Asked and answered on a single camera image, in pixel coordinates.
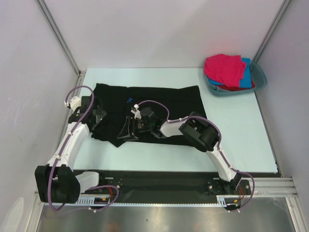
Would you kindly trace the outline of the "black t shirt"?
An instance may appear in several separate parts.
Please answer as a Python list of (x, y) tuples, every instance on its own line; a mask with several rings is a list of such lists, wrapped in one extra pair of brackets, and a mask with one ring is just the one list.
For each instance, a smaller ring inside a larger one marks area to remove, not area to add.
[(126, 118), (134, 116), (131, 109), (135, 104), (139, 104), (139, 111), (146, 114), (146, 129), (159, 127), (167, 119), (184, 118), (192, 112), (206, 116), (198, 86), (122, 87), (97, 83), (94, 94), (106, 116), (95, 127), (92, 138), (109, 142), (115, 147), (125, 142), (117, 136)]

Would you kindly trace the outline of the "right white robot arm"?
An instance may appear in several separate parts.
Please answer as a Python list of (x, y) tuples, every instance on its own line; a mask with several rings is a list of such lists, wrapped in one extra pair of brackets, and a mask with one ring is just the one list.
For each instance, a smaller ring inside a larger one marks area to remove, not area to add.
[(221, 133), (208, 119), (192, 112), (184, 118), (163, 120), (150, 107), (139, 110), (137, 104), (131, 109), (131, 113), (126, 117), (117, 139), (136, 141), (144, 133), (150, 133), (158, 139), (183, 136), (194, 148), (208, 155), (226, 193), (234, 194), (239, 190), (242, 176), (225, 157), (221, 147)]

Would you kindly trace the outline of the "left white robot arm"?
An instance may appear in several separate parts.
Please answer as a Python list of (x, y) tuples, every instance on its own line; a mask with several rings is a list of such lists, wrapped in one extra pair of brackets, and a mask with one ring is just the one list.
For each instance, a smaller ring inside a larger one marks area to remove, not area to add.
[(106, 116), (101, 100), (93, 96), (73, 97), (73, 110), (67, 131), (59, 147), (46, 165), (35, 170), (40, 200), (44, 203), (76, 203), (88, 189), (102, 193), (107, 182), (96, 171), (73, 172), (74, 163), (85, 139)]

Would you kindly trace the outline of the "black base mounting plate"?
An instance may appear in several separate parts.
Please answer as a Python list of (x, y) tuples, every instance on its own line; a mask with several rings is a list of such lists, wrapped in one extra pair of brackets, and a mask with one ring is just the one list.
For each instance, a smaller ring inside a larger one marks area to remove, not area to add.
[(242, 200), (253, 192), (252, 185), (237, 176), (229, 184), (215, 172), (155, 172), (99, 170), (98, 189), (87, 194), (116, 194), (117, 203), (198, 204), (214, 203), (218, 195)]

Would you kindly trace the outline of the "pink t shirt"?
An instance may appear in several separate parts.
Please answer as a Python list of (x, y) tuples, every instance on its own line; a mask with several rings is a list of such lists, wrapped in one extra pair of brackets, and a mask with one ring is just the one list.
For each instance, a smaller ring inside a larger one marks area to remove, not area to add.
[(206, 58), (204, 73), (212, 81), (221, 83), (227, 87), (239, 87), (246, 69), (246, 62), (240, 55), (229, 56), (218, 54)]

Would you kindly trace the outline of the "blue t shirt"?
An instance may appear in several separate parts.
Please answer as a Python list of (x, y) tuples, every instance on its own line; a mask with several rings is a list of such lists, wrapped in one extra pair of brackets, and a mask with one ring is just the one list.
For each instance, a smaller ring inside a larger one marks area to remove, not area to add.
[[(251, 73), (250, 73), (250, 62), (251, 60), (249, 58), (242, 58), (241, 61), (246, 63), (246, 68), (244, 70), (243, 78), (239, 81), (239, 87), (251, 87)], [(210, 78), (208, 78), (208, 81), (211, 85), (224, 85), (220, 82), (216, 82)]]

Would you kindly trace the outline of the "teal plastic basket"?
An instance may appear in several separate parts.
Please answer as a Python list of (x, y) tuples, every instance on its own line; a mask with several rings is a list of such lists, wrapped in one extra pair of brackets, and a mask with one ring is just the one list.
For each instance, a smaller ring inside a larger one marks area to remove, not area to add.
[(265, 76), (265, 73), (263, 72), (263, 70), (261, 69), (258, 63), (251, 61), (249, 65), (249, 70), (250, 70), (251, 80), (254, 84), (254, 87), (250, 89), (242, 89), (242, 90), (237, 90), (237, 91), (229, 91), (229, 90), (217, 87), (215, 85), (212, 85), (209, 82), (208, 77), (206, 76), (205, 73), (203, 73), (203, 76), (205, 78), (206, 86), (212, 95), (217, 96), (217, 97), (237, 96), (237, 95), (254, 93), (258, 90), (261, 90), (267, 85), (267, 78)]

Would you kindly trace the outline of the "left aluminium frame post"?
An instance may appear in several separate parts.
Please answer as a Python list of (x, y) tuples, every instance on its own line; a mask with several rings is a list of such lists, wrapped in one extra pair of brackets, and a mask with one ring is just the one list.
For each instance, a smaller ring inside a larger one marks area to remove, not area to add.
[(45, 18), (48, 26), (50, 27), (53, 35), (55, 36), (60, 48), (62, 49), (65, 57), (67, 58), (70, 66), (72, 67), (74, 73), (79, 76), (81, 71), (78, 68), (78, 65), (65, 41), (65, 38), (63, 37), (54, 17), (51, 14), (51, 11), (49, 10), (48, 5), (46, 4), (46, 2), (44, 0), (35, 0), (35, 2), (37, 3), (43, 17)]

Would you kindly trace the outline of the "aluminium frame post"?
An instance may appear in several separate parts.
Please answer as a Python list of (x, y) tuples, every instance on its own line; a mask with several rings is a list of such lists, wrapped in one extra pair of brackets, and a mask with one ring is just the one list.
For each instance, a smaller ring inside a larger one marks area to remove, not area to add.
[(65, 38), (63, 37), (54, 17), (51, 14), (51, 11), (49, 10), (48, 5), (46, 4), (46, 2), (44, 0), (35, 0), (35, 2), (37, 3), (43, 17), (45, 18), (48, 26), (50, 27), (53, 35), (55, 36), (60, 48), (62, 49), (65, 57), (67, 58), (70, 66), (72, 67), (74, 73), (79, 76), (81, 71), (78, 68), (78, 65), (65, 41)]
[(284, 0), (282, 2), (282, 5), (280, 6), (273, 22), (271, 23), (264, 39), (262, 40), (262, 43), (260, 45), (260, 47), (258, 48), (253, 61), (254, 62), (258, 62), (259, 59), (261, 58), (262, 54), (264, 53), (267, 45), (269, 44), (271, 38), (273, 37), (274, 33), (276, 32), (276, 29), (278, 28), (280, 22), (282, 21), (282, 19), (284, 18), (285, 14), (287, 13), (287, 11), (289, 10), (290, 6), (292, 5), (294, 1), (293, 0)]

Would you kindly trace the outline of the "aluminium front rail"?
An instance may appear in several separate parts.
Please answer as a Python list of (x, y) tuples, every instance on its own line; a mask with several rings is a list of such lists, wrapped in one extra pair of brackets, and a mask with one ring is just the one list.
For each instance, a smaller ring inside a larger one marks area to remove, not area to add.
[(291, 177), (255, 178), (255, 198), (297, 198), (298, 194)]

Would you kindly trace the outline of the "right aluminium frame post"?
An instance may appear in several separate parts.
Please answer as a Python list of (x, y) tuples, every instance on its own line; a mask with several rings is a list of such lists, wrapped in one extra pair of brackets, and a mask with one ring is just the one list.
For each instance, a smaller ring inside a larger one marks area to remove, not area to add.
[(282, 19), (284, 18), (285, 14), (287, 13), (287, 11), (289, 10), (290, 6), (292, 5), (294, 1), (293, 0), (284, 0), (282, 2), (282, 5), (280, 6), (273, 22), (271, 23), (264, 39), (262, 40), (262, 43), (260, 45), (260, 47), (258, 48), (253, 61), (254, 62), (258, 62), (259, 59), (261, 58), (262, 54), (264, 53), (267, 45), (269, 44), (271, 38), (273, 37), (274, 33), (276, 32), (276, 29), (278, 28), (280, 22), (282, 21)]

